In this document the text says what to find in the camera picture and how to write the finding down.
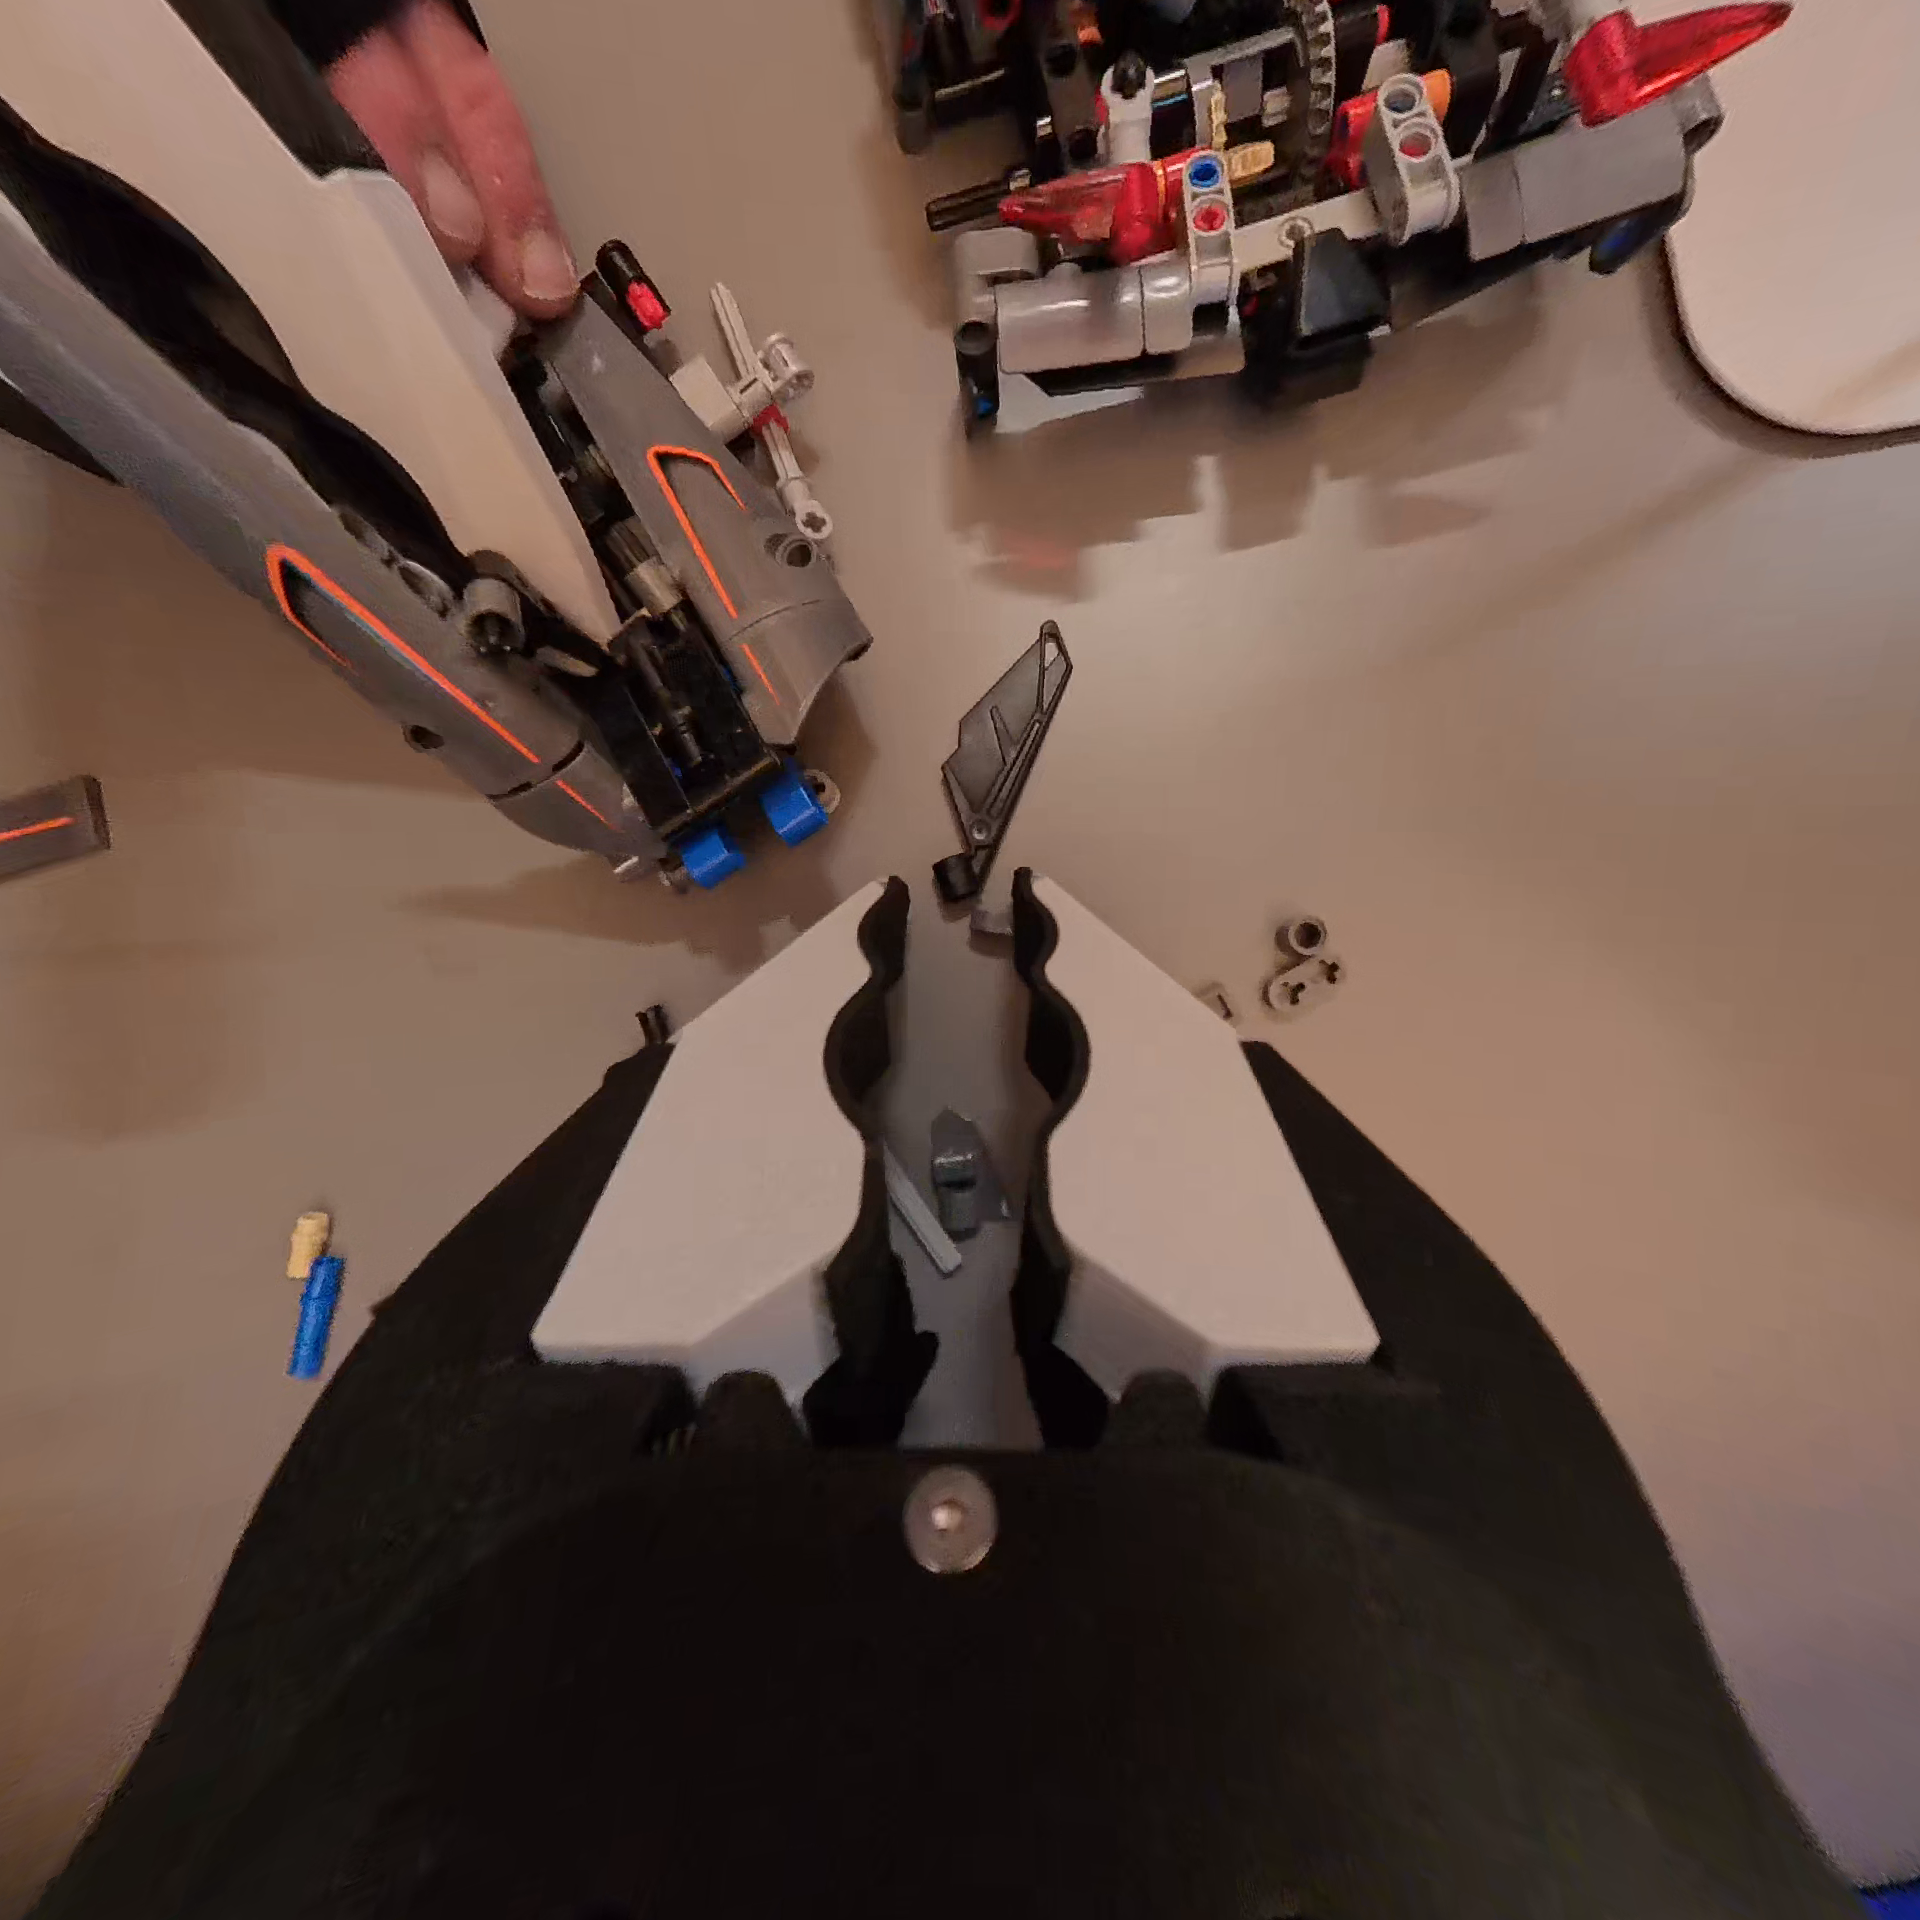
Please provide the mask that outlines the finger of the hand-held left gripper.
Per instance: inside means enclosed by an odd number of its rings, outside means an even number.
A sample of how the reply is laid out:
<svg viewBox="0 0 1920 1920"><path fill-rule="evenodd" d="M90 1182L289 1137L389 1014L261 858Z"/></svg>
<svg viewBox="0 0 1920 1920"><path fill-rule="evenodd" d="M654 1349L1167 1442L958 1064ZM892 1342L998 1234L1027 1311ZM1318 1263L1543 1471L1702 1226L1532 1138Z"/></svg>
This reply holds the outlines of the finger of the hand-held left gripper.
<svg viewBox="0 0 1920 1920"><path fill-rule="evenodd" d="M179 222L307 393L415 483L461 557L498 553L580 633L615 614L495 361L494 325L401 184L315 175L167 6L5 6L5 104Z"/></svg>

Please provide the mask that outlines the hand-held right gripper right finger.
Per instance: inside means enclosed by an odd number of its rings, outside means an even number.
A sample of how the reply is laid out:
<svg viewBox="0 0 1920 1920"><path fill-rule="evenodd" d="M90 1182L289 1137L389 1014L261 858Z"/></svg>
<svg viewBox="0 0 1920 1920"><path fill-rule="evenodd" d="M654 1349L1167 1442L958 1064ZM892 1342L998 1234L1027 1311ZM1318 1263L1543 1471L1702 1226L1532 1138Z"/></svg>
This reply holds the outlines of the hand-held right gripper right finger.
<svg viewBox="0 0 1920 1920"><path fill-rule="evenodd" d="M1015 879L1025 1064L1046 1101L1013 1290L1030 1376L1118 1398L1365 1365L1379 1330L1231 1024L1061 882Z"/></svg>

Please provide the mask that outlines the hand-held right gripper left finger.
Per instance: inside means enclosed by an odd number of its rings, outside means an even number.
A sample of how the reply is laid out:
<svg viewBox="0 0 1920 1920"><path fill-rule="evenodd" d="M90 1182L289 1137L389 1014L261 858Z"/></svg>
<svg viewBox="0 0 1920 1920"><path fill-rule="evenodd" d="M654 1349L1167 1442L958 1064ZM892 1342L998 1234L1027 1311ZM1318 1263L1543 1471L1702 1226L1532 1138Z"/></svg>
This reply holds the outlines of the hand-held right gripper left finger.
<svg viewBox="0 0 1920 1920"><path fill-rule="evenodd" d="M870 981L858 889L668 1050L542 1307L547 1363L825 1369L825 1270L853 1234L863 1147L828 1085L833 1019Z"/></svg>

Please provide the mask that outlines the small black lego panel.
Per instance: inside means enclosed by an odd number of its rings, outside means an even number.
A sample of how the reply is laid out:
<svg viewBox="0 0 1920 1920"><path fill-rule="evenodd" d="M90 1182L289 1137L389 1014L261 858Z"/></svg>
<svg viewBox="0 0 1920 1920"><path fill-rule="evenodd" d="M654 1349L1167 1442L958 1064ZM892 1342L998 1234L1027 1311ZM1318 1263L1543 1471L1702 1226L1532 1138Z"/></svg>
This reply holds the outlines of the small black lego panel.
<svg viewBox="0 0 1920 1920"><path fill-rule="evenodd" d="M963 715L941 766L958 851L930 872L945 905L971 905L982 896L1069 680L1063 631L1046 619Z"/></svg>

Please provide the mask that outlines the grey lego assembly orange stripe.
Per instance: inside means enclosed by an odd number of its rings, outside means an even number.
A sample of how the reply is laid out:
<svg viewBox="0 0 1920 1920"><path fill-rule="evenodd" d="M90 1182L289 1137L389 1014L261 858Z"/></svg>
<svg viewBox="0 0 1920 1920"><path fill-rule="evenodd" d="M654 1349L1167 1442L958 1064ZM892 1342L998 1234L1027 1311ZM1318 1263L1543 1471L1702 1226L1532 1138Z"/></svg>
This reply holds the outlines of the grey lego assembly orange stripe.
<svg viewBox="0 0 1920 1920"><path fill-rule="evenodd" d="M293 320L386 378L358 423L290 323L117 182L5 189L5 381L300 635L410 746L534 839L716 888L761 817L828 827L811 710L874 643L825 557L689 408L609 291L483 315L414 213L367 207L389 295Z"/></svg>

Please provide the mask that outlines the lego car chassis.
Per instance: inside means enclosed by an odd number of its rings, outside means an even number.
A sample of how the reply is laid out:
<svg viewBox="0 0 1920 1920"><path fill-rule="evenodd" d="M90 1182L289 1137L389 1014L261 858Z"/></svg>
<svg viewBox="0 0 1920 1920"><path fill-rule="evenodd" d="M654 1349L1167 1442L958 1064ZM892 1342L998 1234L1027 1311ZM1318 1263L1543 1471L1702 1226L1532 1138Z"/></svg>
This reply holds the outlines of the lego car chassis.
<svg viewBox="0 0 1920 1920"><path fill-rule="evenodd" d="M1694 200L1714 74L1789 6L892 3L897 144L1005 118L951 239L966 430L1049 399L1236 378L1358 390L1413 330L1547 262L1611 277Z"/></svg>

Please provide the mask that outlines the scattered small lego pieces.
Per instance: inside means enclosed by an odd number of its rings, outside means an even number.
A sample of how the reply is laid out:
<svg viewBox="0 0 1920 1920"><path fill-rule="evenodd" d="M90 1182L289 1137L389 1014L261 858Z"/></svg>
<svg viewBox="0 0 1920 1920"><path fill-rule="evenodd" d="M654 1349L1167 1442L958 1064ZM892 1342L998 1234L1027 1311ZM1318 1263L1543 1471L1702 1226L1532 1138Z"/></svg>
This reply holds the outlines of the scattered small lego pieces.
<svg viewBox="0 0 1920 1920"><path fill-rule="evenodd" d="M953 1279L966 1243L985 1229L1013 1226L1015 1210L985 1137L969 1115L946 1110L929 1128L929 1175L916 1179L892 1146L882 1175L893 1226L941 1279ZM327 1367L333 1315L346 1285L346 1259L332 1251L332 1214L310 1207L294 1217L286 1279L300 1290L289 1379L318 1381Z"/></svg>

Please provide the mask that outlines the light grey lego connector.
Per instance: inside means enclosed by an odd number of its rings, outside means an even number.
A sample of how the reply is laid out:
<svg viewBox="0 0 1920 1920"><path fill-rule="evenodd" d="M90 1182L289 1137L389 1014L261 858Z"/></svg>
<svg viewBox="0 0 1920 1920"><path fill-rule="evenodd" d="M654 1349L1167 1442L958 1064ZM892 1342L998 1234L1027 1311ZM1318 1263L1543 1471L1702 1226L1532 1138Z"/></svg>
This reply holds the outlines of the light grey lego connector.
<svg viewBox="0 0 1920 1920"><path fill-rule="evenodd" d="M786 430L786 408L811 393L814 368L788 337L773 334L742 353L732 378L693 355L682 360L668 381L714 435L740 441L774 426Z"/></svg>

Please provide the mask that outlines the black lego tile red stripe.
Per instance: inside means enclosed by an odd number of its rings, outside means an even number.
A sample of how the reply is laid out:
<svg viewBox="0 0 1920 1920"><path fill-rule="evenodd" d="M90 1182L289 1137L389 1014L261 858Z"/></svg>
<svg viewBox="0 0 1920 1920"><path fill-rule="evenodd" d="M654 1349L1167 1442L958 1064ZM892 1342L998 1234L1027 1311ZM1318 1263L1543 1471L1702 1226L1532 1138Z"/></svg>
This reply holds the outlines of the black lego tile red stripe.
<svg viewBox="0 0 1920 1920"><path fill-rule="evenodd" d="M74 776L3 798L3 882L110 849L105 791L94 776Z"/></svg>

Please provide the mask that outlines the person's left hand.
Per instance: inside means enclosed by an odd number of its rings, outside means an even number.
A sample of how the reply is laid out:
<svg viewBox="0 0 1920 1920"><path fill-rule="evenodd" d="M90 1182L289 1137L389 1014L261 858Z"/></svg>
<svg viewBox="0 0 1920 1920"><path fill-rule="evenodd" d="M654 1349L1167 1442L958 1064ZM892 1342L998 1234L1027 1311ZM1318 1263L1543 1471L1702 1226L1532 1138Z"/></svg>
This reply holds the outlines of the person's left hand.
<svg viewBox="0 0 1920 1920"><path fill-rule="evenodd" d="M453 269L531 320L574 306L580 269L531 134L492 53L453 13L407 8L325 79Z"/></svg>

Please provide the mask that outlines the white stand base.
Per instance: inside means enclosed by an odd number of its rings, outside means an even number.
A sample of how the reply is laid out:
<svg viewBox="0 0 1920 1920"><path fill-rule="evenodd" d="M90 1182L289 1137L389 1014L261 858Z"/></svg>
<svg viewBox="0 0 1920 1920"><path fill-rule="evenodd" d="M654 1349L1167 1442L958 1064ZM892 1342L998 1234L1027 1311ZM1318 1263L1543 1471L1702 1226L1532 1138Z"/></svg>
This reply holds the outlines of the white stand base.
<svg viewBox="0 0 1920 1920"><path fill-rule="evenodd" d="M1916 433L1918 6L1794 6L1711 85L1724 122L1666 241L1694 360L1773 426Z"/></svg>

